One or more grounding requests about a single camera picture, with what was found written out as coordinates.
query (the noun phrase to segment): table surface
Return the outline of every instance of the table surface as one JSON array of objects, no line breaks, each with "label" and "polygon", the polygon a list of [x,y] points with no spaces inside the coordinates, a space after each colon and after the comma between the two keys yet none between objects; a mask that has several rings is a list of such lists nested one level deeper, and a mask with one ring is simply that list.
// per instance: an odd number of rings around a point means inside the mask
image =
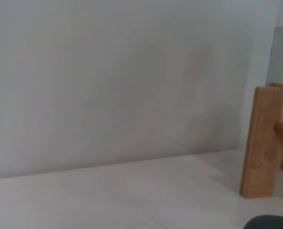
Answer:
[{"label": "table surface", "polygon": [[283,213],[239,195],[243,150],[0,179],[0,229],[242,229]]}]

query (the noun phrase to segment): wooden stand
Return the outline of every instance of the wooden stand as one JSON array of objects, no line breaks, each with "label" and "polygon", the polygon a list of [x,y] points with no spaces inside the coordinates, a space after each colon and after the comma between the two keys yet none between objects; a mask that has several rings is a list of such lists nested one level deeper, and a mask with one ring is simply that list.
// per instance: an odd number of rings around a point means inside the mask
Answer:
[{"label": "wooden stand", "polygon": [[255,89],[240,188],[245,198],[273,195],[283,160],[283,122],[279,122],[282,105],[282,88]]}]

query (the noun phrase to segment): white table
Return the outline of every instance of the white table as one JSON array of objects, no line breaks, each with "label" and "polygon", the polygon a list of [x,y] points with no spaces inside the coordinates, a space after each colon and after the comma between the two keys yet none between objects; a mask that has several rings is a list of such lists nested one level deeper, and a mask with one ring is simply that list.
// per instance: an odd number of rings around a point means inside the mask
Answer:
[{"label": "white table", "polygon": [[239,196],[244,151],[179,156],[0,179],[0,229],[241,229],[283,213]]}]

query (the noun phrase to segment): black object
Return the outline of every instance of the black object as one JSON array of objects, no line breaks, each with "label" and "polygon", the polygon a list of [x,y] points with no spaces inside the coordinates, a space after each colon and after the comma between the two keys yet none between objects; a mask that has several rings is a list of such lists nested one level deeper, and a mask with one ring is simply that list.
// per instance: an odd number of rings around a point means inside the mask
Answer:
[{"label": "black object", "polygon": [[243,229],[283,229],[283,216],[257,216]]}]

